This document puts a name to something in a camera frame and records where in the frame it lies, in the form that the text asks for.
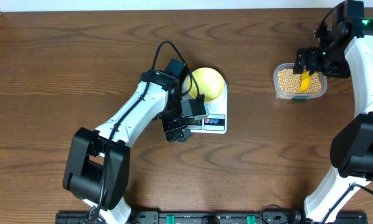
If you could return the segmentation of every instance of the yellow spoon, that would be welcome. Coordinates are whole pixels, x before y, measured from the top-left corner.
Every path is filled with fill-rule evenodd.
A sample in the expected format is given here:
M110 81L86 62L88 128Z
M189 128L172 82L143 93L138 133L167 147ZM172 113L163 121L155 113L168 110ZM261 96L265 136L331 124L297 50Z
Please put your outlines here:
M309 87L309 72L305 71L301 76L300 91L306 91Z

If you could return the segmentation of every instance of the white scale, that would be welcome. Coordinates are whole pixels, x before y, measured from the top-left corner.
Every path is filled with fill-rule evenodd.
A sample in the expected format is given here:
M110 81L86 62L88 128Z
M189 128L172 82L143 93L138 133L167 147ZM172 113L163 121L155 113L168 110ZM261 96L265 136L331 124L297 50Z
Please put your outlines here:
M182 92L187 90L187 77L182 85ZM182 98L183 100L192 99L191 95L186 95ZM227 110L228 110L228 86L224 80L224 90L218 98L206 102L209 110L209 116L204 120L194 120L187 118L187 129L190 129L192 133L210 133L210 134L224 134L227 130Z

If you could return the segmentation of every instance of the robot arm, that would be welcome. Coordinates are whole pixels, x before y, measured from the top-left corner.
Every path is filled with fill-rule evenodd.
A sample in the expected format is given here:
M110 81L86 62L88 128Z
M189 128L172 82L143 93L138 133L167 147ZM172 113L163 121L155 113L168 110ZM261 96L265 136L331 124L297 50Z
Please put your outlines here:
M105 158L106 184L102 210L97 211L106 223L126 223L131 213L123 198L128 184L130 148L148 123L159 118L168 141L185 141L191 135L186 129L186 118L207 117L204 95L182 100L181 84L188 74L188 67L177 60L171 60L165 71L151 73L148 70L142 73L134 95L114 116L94 131L80 128L75 133L63 187L89 206L96 207L101 197L105 166L90 160L90 156L105 157L110 147L110 156ZM107 146L110 135L111 146Z
M345 1L333 9L333 29L321 23L319 47L299 49L295 73L304 68L329 77L352 77L355 119L333 140L331 163L318 188L304 200L302 223L334 222L359 190L373 181L373 19L364 18L363 2Z

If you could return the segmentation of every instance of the clear plastic container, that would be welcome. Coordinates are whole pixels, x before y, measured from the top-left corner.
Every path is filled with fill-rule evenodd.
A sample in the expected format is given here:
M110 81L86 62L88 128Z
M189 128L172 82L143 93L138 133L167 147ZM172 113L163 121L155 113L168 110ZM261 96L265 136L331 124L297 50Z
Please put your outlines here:
M317 97L323 96L323 94L328 89L328 81L326 77L322 75L321 72L318 72L319 81L322 85L322 90L319 93L297 94L297 93L285 93L284 91L282 91L278 83L278 72L283 69L293 69L293 67L294 67L294 63L284 63L284 64L279 65L276 68L276 70L273 72L273 84L275 84L276 98L291 100L291 99L311 99L311 98L317 98Z

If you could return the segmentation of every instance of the black cable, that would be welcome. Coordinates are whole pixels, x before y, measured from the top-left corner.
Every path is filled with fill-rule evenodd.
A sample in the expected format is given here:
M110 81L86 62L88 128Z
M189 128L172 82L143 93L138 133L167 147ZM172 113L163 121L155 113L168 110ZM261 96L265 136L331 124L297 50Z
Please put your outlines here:
M324 24L324 21L330 16L330 14L334 11L334 8L330 9L330 11L325 15L322 22L320 23L319 27L321 27Z
M360 189L362 189L362 190L366 191L367 193L373 195L373 190L368 189L367 187L364 187L360 184L355 184L355 183L351 184L348 187L348 189L343 193L343 195L337 200L337 202L329 209L326 216L324 216L324 219L321 222L321 224L326 223L326 220L329 218L330 214L334 211L334 209L336 209L336 207L342 202L342 200L344 200L344 198L347 197L348 193L354 190L354 187L359 187Z
M158 52L159 52L161 46L163 46L163 44L165 44L165 43L169 43L169 44L171 45L171 47L173 47L173 49L175 50L175 52L178 54L178 57L179 57L179 58L182 60L182 62L185 64L185 67L186 67L187 71L189 72L189 74L188 74L189 77L192 78L194 84L196 85L197 95L200 95L199 86L198 86L198 84L197 84L197 82L196 82L196 79L194 79L194 76L193 76L191 70L189 69L189 66L187 66L187 63L186 63L184 57L182 57L181 53L178 51L178 49L175 47L175 45L174 45L170 40L164 40L163 42L161 42L161 44L159 45L158 51L156 52L155 59L157 59ZM153 66L152 66L152 70L154 70L154 66L155 66L155 65L156 65L156 62L154 61L154 62L153 62Z
M163 42L160 43L159 47L157 48L157 51L156 51L156 54L154 55L154 58L153 58L153 63L152 63L152 66L151 66L151 74L149 76L149 79L148 81L146 82L146 86L142 92L142 94L139 96L139 98L135 101L135 103L133 103L129 108L128 110L125 111L125 113L121 116L121 118L113 125L113 129L111 130L111 133L109 135L109 138L107 139L107 142L106 142L106 151L105 151L105 158L103 160L103 174L102 174L102 183L101 183L101 187L100 187L100 196L99 196L99 202L98 202L98 205L95 209L95 214L91 217L91 212L94 210L92 207L91 209L89 209L88 213L87 213L87 222L89 223L93 223L98 217L99 217L99 213L100 213L100 209L103 205L103 201L104 201L104 198L105 198L105 187L106 187L106 174L107 174L107 164L108 164L108 158L110 157L110 149L111 149L111 142L113 140L113 137L114 137L114 134L117 132L118 130L118 127L120 126L121 122L123 122L123 120L127 117L127 115L135 108L136 105L138 105L138 103L140 101L143 100L144 96L146 95L146 93L148 92L148 89L149 89L149 85L150 85L150 81L151 81L151 78L153 77L153 75L155 75L155 72L154 72L154 68L156 66L156 61L157 61L157 57L159 55L159 52L160 52L160 49L161 47L165 44L165 43L169 43L173 49L176 51L176 53L178 54L179 58L182 60L182 62L185 64L185 67L187 69L187 71L189 72L189 76L193 79L195 85L196 85L196 88L197 88L197 95L200 95L200 92L199 92L199 87L197 85L197 82L196 80L194 79L192 73L190 72L189 70L189 67L187 66L186 64L186 61L184 60L184 58L182 57L181 53L178 51L178 49L175 47L175 45L170 41L170 40L165 40Z
M189 79L191 81L191 85L190 85L189 89L186 90L186 92L182 93L181 96L186 96L191 91L191 89L192 89L193 81L192 81L192 78L191 78L190 74L191 74L191 71L189 71L187 73L187 76L189 76Z
M90 217L90 213L91 213L95 208L96 208L95 206L92 206L92 207L88 210L88 213L87 213L84 217L81 217L81 218L78 219L77 224L87 224L87 223L89 223L89 222L87 221L87 218ZM104 221L105 221L105 219L103 219L102 216L100 216L100 215L98 216L98 220L99 220L99 222L104 222Z
M277 204L270 204L270 205L265 206L265 207L261 210L261 212L260 212L260 219L261 219L261 221L262 221L263 223L265 223L265 224L270 224L270 223L268 223L268 222L267 222L267 221L262 217L262 216L263 216L263 212L264 212L268 207L277 207L277 208L279 208L279 209L281 210L281 207L280 207L279 205L277 205ZM283 212L283 214L285 214L285 217L287 218L287 222L282 223L282 224L286 224L286 223L289 222L289 220L290 220L290 216L287 215L285 212Z

